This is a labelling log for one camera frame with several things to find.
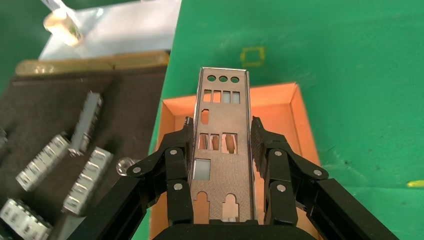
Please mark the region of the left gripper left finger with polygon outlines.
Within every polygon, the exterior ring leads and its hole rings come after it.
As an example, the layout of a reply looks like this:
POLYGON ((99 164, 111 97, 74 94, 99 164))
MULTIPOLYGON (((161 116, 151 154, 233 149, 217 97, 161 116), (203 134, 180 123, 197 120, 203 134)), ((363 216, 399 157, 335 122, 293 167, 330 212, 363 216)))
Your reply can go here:
POLYGON ((180 240, 179 225, 191 227, 194 211, 188 184, 194 120, 163 136, 158 150, 129 167, 99 204, 69 236, 71 240, 130 240, 147 209, 167 194, 168 228, 157 240, 180 240))

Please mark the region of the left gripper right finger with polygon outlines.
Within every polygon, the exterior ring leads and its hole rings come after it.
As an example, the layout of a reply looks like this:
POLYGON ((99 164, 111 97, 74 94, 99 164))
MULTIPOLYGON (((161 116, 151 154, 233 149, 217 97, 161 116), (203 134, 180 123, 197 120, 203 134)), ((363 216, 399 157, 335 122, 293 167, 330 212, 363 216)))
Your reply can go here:
POLYGON ((302 209, 325 240, 394 240, 396 236, 336 179, 296 154, 285 136, 266 130, 253 117, 251 150, 264 180, 264 236, 270 240, 311 240, 297 226, 302 209))

